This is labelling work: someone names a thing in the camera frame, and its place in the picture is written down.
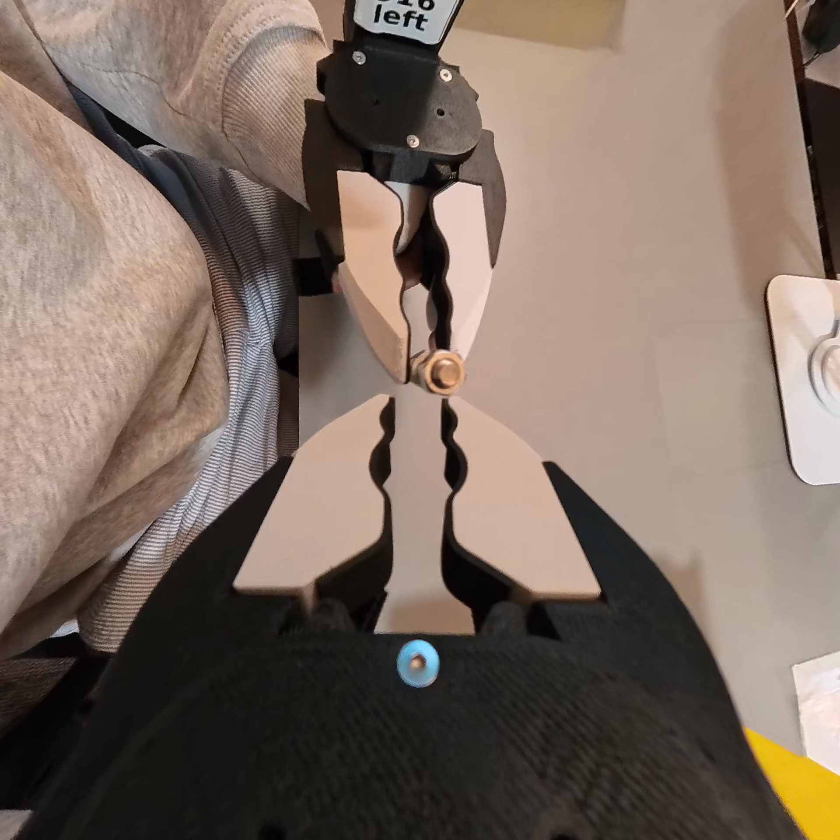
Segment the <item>person's grey sweatshirt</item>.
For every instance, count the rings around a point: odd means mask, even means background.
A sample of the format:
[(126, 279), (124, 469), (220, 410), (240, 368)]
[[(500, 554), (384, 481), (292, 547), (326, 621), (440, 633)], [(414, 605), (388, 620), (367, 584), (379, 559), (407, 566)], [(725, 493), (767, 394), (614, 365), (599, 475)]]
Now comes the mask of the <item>person's grey sweatshirt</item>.
[(2, 70), (3, 659), (76, 616), (227, 413), (202, 250), (71, 87), (80, 121)]

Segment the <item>grey desk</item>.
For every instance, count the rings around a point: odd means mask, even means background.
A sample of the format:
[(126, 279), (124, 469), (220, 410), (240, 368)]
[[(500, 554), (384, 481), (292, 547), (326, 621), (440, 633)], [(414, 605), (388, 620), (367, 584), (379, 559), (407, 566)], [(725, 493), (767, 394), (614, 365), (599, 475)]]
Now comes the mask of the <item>grey desk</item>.
[(785, 446), (765, 289), (824, 272), (787, 2), (625, 2), (605, 45), (456, 28), (507, 219), (464, 398), (679, 592), (745, 725), (802, 750), (838, 650), (838, 486)]

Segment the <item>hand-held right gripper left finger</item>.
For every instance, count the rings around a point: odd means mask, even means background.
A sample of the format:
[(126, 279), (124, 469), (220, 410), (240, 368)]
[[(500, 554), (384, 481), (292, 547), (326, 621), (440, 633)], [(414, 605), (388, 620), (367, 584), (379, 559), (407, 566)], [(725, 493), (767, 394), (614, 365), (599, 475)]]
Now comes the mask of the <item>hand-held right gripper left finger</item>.
[(373, 548), (385, 531), (385, 494), (371, 472), (388, 436), (387, 394), (375, 395), (299, 447), (234, 578), (249, 595), (325, 596), (330, 573)]

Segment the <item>white document stand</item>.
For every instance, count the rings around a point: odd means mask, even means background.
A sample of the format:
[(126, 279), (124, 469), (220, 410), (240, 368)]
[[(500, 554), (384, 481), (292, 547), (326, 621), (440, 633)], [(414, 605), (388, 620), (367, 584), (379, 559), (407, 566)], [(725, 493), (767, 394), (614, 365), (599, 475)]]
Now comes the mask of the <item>white document stand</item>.
[(776, 276), (765, 292), (791, 467), (813, 487), (839, 483), (839, 281)]

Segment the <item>striped grey undershirt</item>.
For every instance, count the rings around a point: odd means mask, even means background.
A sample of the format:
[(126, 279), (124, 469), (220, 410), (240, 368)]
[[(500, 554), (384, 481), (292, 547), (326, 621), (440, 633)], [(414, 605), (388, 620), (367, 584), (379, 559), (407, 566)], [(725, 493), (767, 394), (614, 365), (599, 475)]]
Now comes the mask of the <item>striped grey undershirt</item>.
[(70, 88), (95, 135), (158, 189), (203, 250), (227, 364), (227, 421), (194, 485), (140, 536), (78, 614), (99, 651), (121, 645), (143, 603), (195, 538), (296, 447), (289, 374), (276, 352), (298, 348), (301, 207), (289, 196), (203, 157), (153, 144), (135, 149), (103, 107)]

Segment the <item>person's left hand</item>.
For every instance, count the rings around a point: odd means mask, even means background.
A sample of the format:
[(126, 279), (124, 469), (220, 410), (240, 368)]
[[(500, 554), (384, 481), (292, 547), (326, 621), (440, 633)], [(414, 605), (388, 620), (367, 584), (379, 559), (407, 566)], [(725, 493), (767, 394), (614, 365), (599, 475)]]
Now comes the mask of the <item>person's left hand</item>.
[(415, 287), (428, 290), (431, 279), (426, 268), (424, 244), (415, 237), (404, 250), (395, 255), (395, 264), (402, 277), (402, 290), (407, 292)]

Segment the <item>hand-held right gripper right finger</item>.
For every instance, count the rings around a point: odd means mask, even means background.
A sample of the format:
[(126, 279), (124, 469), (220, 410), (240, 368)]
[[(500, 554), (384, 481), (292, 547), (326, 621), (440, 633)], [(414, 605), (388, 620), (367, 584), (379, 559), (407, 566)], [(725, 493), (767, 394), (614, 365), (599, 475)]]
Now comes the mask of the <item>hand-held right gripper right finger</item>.
[(461, 397), (442, 409), (447, 588), (458, 599), (600, 598), (540, 456)]

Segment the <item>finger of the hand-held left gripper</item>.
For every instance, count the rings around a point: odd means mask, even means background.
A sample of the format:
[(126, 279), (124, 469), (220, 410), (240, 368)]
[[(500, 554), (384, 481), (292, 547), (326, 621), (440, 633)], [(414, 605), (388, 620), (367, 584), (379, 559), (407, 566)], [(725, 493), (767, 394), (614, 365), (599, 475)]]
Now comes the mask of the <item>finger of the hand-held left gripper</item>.
[(451, 185), (433, 195), (430, 217), (443, 271), (427, 298), (429, 345), (462, 358), (476, 339), (492, 278), (484, 199), (479, 185)]
[(367, 172), (339, 171), (343, 262), (339, 282), (375, 358), (394, 382), (410, 378), (411, 327), (396, 247), (405, 223), (403, 199)]

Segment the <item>yellow plastic bin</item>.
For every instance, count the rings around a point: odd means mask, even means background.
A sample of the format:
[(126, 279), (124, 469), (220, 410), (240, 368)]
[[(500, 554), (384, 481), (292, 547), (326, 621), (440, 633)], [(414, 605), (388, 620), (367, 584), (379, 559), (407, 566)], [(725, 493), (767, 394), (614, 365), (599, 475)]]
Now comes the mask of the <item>yellow plastic bin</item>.
[(806, 838), (839, 838), (839, 776), (745, 728), (751, 751)]

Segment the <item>steel hex bolt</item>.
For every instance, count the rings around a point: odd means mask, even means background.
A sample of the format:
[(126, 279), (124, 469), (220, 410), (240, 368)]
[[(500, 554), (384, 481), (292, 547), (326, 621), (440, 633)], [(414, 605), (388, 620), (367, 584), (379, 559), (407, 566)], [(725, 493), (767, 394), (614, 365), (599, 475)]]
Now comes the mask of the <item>steel hex bolt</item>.
[(411, 359), (411, 382), (428, 393), (451, 396), (466, 379), (462, 357), (446, 350), (426, 350)]

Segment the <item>person's left forearm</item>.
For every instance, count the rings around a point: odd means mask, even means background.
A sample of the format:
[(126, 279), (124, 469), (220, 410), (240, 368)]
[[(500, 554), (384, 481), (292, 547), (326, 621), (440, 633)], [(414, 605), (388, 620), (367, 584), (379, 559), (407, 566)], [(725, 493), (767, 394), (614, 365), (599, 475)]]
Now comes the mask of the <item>person's left forearm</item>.
[(2, 70), (71, 119), (69, 86), (175, 151), (306, 206), (305, 101), (328, 47), (309, 2), (2, 2)]

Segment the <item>laminated paper sheet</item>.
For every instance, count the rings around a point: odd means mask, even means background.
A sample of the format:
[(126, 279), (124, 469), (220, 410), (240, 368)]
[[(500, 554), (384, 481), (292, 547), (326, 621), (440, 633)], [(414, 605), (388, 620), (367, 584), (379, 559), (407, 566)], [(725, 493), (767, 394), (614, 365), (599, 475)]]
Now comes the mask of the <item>laminated paper sheet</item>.
[(805, 755), (839, 775), (839, 653), (793, 665), (791, 671)]

